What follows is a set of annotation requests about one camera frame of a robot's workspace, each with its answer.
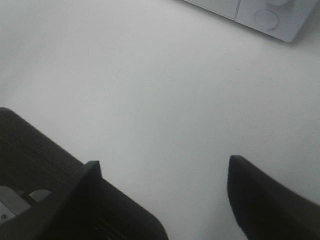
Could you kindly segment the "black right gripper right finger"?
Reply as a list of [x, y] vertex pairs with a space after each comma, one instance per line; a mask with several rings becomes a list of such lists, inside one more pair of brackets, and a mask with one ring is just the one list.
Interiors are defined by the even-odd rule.
[[227, 196], [235, 220], [249, 240], [320, 238], [320, 206], [240, 155], [229, 158]]

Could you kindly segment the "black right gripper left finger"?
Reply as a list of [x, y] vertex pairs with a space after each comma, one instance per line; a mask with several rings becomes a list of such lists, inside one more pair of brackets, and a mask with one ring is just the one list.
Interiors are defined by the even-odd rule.
[[100, 208], [100, 164], [90, 161], [62, 187], [0, 227], [2, 240], [93, 240]]

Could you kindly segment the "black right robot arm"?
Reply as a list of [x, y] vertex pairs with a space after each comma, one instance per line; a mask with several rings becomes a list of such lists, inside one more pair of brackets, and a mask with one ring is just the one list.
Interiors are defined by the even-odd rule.
[[[320, 207], [232, 155], [227, 196], [249, 240], [317, 240]], [[166, 240], [161, 222], [8, 108], [0, 110], [3, 240]]]

